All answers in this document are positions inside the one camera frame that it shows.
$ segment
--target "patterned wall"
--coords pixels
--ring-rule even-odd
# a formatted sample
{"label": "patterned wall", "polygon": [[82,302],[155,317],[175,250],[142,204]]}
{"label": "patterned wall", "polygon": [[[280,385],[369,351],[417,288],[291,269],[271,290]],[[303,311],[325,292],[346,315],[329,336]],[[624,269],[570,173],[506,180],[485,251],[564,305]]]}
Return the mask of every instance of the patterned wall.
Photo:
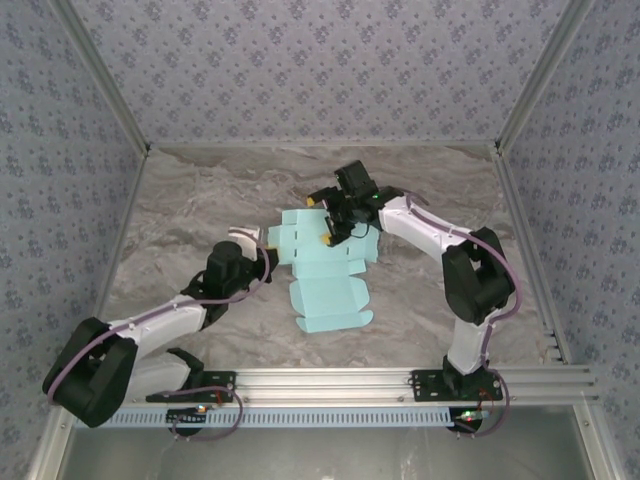
{"label": "patterned wall", "polygon": [[577,362],[640,478],[640,4],[596,0],[509,154]]}
{"label": "patterned wall", "polygon": [[493,139],[566,0],[74,0],[151,142]]}
{"label": "patterned wall", "polygon": [[0,8],[0,478],[24,478],[40,385],[92,313],[136,155],[45,0]]}

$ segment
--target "floral wallpaper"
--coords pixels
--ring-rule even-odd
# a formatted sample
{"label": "floral wallpaper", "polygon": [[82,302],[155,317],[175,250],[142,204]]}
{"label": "floral wallpaper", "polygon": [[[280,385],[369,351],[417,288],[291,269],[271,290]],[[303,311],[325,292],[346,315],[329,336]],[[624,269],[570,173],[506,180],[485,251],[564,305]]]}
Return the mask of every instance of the floral wallpaper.
{"label": "floral wallpaper", "polygon": [[640,479],[640,4],[596,0],[509,153],[576,362]]}
{"label": "floral wallpaper", "polygon": [[147,139],[487,140],[567,0],[74,0]]}
{"label": "floral wallpaper", "polygon": [[45,0],[0,8],[0,478],[23,479],[42,380],[90,316],[137,155]]}

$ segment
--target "marble surface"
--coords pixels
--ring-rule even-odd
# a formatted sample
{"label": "marble surface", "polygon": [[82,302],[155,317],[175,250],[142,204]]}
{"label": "marble surface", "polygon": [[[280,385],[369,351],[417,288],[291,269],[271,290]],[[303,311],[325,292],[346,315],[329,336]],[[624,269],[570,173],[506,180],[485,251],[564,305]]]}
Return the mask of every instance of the marble surface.
{"label": "marble surface", "polygon": [[[497,364],[539,364],[542,326],[486,149],[445,147],[191,148],[153,151],[134,207],[106,319],[165,302],[204,268],[229,226],[280,222],[283,209],[333,185],[332,172],[362,160],[379,185],[424,195],[430,210],[469,228],[496,230],[524,284],[518,316],[498,326],[490,345]],[[341,332],[306,334],[289,299],[289,266],[274,283],[234,305],[217,323],[172,343],[209,368],[276,366],[435,366],[452,338],[439,265],[383,234],[378,263],[362,275],[373,321]]]}

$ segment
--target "gray marble tabletop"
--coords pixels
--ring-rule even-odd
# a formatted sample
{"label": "gray marble tabletop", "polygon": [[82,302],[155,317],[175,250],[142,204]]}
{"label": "gray marble tabletop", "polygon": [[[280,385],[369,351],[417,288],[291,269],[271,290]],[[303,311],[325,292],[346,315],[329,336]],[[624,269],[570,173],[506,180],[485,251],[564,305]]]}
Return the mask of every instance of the gray marble tabletop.
{"label": "gray marble tabletop", "polygon": [[[544,357],[542,325],[513,228],[486,149],[445,147],[182,147],[152,151],[135,201],[124,253],[105,310],[124,318],[163,303],[205,266],[230,226],[280,223],[284,209],[334,185],[333,171],[362,160],[379,185],[417,191],[429,209],[500,237],[524,284],[524,304],[498,326],[496,364],[536,365]],[[217,323],[172,343],[209,368],[436,366],[451,342],[454,315],[439,265],[399,238],[382,234],[380,257],[365,279],[374,312],[364,328],[307,334],[289,299],[289,266],[274,283],[233,305]]]}

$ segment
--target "purple cable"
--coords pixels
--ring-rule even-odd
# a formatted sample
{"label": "purple cable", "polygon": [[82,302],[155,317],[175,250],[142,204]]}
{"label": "purple cable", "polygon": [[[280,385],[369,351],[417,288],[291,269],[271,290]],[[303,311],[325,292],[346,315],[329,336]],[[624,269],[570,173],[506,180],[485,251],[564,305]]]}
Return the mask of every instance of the purple cable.
{"label": "purple cable", "polygon": [[256,246],[258,247],[258,249],[260,250],[260,252],[262,253],[262,256],[264,258],[264,274],[262,275],[262,278],[258,281],[258,284],[256,285],[255,288],[242,293],[236,297],[231,297],[231,298],[223,298],[220,300],[185,300],[183,302],[178,302],[175,304],[171,304],[171,305],[165,305],[163,307],[160,307],[156,310],[153,310],[151,312],[147,312],[144,315],[139,316],[138,318],[136,318],[135,320],[132,320],[131,322],[127,322],[127,323],[123,323],[122,325],[118,325],[117,327],[112,328],[111,330],[103,333],[102,335],[99,335],[98,337],[96,337],[93,341],[89,342],[82,350],[80,350],[75,357],[73,357],[71,359],[71,361],[62,369],[62,371],[58,374],[58,376],[55,378],[55,380],[53,381],[53,383],[51,383],[51,387],[49,387],[49,391],[47,392],[47,398],[49,400],[49,403],[51,405],[55,405],[55,400],[53,399],[56,390],[58,389],[58,387],[60,386],[60,384],[62,383],[62,381],[66,378],[67,375],[69,375],[69,372],[73,369],[73,367],[75,367],[78,362],[80,360],[82,360],[82,358],[84,358],[86,355],[89,354],[89,352],[91,352],[91,350],[93,350],[97,345],[100,345],[102,342],[104,342],[107,338],[112,337],[113,335],[115,335],[118,332],[122,332],[123,330],[127,330],[129,328],[130,325],[136,326],[136,325],[140,325],[141,323],[147,322],[149,320],[152,320],[156,317],[158,317],[159,315],[162,315],[164,313],[170,312],[171,310],[175,310],[178,308],[182,308],[182,307],[190,307],[192,305],[227,305],[230,303],[238,303],[242,300],[244,300],[247,297],[250,297],[251,295],[253,295],[254,293],[256,293],[258,291],[258,289],[260,289],[260,287],[262,287],[262,285],[264,285],[264,283],[267,281],[267,278],[269,277],[269,271],[271,269],[271,265],[269,264],[269,255],[267,253],[267,249],[265,248],[264,245],[262,245],[262,243],[260,243],[260,241],[255,238],[253,235],[246,233],[242,230],[237,230],[237,229],[230,229],[229,233],[233,233],[233,234],[240,234],[240,235],[244,235],[247,238],[250,238],[251,240],[253,240],[256,244]]}
{"label": "purple cable", "polygon": [[[487,324],[487,333],[484,336],[484,339],[482,341],[481,350],[480,350],[480,359],[482,361],[482,367],[487,372],[492,373],[493,375],[495,375],[498,378],[498,381],[500,382],[500,384],[502,385],[502,389],[504,390],[504,398],[505,398],[504,410],[502,412],[502,415],[500,415],[500,418],[498,418],[498,421],[495,424],[493,424],[487,430],[485,430],[483,432],[480,432],[480,433],[464,434],[464,435],[468,435],[468,436],[472,436],[472,437],[485,437],[487,435],[492,434],[493,432],[495,432],[496,430],[498,430],[502,426],[502,424],[505,422],[505,420],[509,416],[509,408],[511,406],[511,397],[509,395],[509,388],[507,387],[507,383],[504,381],[504,378],[502,377],[500,372],[498,372],[494,368],[489,368],[489,365],[487,364],[487,349],[489,347],[489,339],[491,338],[491,334],[493,332],[494,323],[502,321],[502,320],[506,320],[508,318],[511,318],[516,313],[518,313],[518,311],[520,310],[520,306],[522,305],[522,283],[520,282],[520,278],[518,278],[518,274],[515,272],[513,267],[511,265],[509,265],[509,262],[507,262],[506,258],[504,258],[491,245],[488,245],[486,242],[483,242],[482,240],[480,240],[480,239],[478,239],[478,238],[476,238],[476,237],[474,237],[472,235],[469,235],[466,232],[462,232],[462,231],[456,230],[456,229],[450,229],[448,226],[441,225],[438,222],[435,222],[435,221],[431,220],[430,218],[425,217],[419,211],[417,211],[417,210],[415,210],[413,208],[415,206],[415,203],[413,202],[413,200],[417,199],[418,201],[422,202],[425,205],[428,205],[429,202],[427,202],[423,197],[421,197],[417,193],[409,192],[409,191],[406,191],[406,193],[407,193],[407,195],[406,195],[406,197],[407,197],[407,208],[409,209],[410,213],[412,213],[417,219],[421,220],[422,222],[426,223],[427,225],[429,225],[429,226],[431,226],[433,228],[436,228],[436,229],[440,230],[441,232],[445,232],[447,234],[456,235],[458,237],[464,238],[465,240],[468,240],[468,241],[476,244],[480,248],[485,249],[498,262],[500,262],[500,264],[504,267],[504,269],[507,271],[507,274],[511,278],[511,281],[513,282],[513,285],[515,287],[516,301],[515,301],[513,307],[511,307],[511,309],[508,310],[507,312],[501,313],[500,315],[496,315],[495,317],[493,317],[493,318],[491,318],[489,320],[489,323]],[[459,426],[464,426],[465,428],[467,427],[466,425],[461,424],[460,422],[454,422],[454,423],[456,423]]]}
{"label": "purple cable", "polygon": [[229,435],[234,433],[238,429],[238,427],[240,427],[242,414],[244,413],[244,405],[242,404],[240,395],[238,395],[234,390],[231,390],[230,388],[211,385],[209,387],[191,388],[189,390],[178,390],[176,392],[160,392],[159,395],[164,395],[165,397],[176,397],[179,395],[189,395],[191,393],[202,392],[224,392],[231,395],[238,403],[238,416],[236,417],[236,421],[233,422],[233,425],[231,425],[225,431],[217,433],[216,435],[209,435],[206,437],[185,437],[183,435],[180,435],[176,430],[178,423],[180,423],[180,420],[184,417],[184,415],[180,415],[173,421],[173,425],[171,426],[171,432],[176,436],[176,438],[180,438],[187,442],[215,442],[216,440],[221,440],[225,437],[228,437]]}

